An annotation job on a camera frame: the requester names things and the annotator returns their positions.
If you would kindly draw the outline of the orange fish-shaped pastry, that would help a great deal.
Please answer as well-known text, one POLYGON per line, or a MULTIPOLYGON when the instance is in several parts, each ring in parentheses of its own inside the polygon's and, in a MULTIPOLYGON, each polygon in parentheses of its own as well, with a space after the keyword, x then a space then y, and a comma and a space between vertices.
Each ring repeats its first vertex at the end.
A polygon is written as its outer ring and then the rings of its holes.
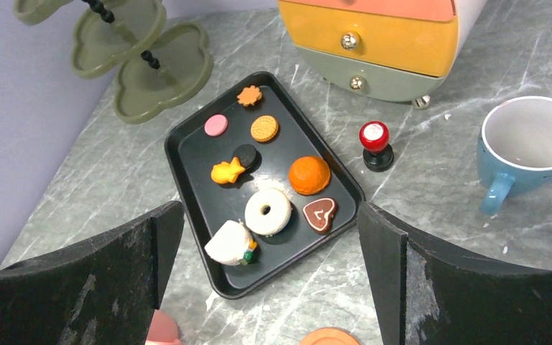
POLYGON ((233 157, 231 162, 221 162, 214 165, 211 171, 211 179, 220 185, 235 183, 246 168, 242 166, 238 157, 233 157))

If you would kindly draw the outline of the pink round cookie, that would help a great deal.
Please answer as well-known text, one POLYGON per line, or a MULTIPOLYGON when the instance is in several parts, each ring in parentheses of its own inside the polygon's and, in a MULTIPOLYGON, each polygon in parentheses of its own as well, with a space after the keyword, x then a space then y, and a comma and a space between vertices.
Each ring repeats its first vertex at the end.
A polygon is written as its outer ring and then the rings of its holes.
POLYGON ((215 114, 206 120, 204 132, 210 137, 222 135, 228 128, 229 120, 223 114, 215 114))

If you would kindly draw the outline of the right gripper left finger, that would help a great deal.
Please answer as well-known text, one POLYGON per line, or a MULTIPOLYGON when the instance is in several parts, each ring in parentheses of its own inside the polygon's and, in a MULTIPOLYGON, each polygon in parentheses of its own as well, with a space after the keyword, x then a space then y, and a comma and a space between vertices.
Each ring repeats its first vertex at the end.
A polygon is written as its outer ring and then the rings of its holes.
POLYGON ((178 201, 0 270, 0 344, 143 344, 183 233, 178 201))

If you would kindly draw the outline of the orange flower cookie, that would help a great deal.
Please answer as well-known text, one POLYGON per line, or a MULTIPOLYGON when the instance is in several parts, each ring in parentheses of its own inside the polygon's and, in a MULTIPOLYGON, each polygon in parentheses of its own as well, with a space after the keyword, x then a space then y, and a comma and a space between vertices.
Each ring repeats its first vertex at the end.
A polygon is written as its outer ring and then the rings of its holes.
POLYGON ((258 86, 244 87, 237 95, 237 101, 244 107, 254 106, 262 100, 262 91, 258 86))

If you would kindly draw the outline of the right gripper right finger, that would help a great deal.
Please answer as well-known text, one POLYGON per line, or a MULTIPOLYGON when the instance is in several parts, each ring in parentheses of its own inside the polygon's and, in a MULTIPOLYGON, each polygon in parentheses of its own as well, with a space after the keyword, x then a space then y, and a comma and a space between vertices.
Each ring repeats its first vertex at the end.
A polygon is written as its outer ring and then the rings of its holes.
POLYGON ((371 203, 357 226, 385 344, 552 344, 552 270, 471 252, 371 203))

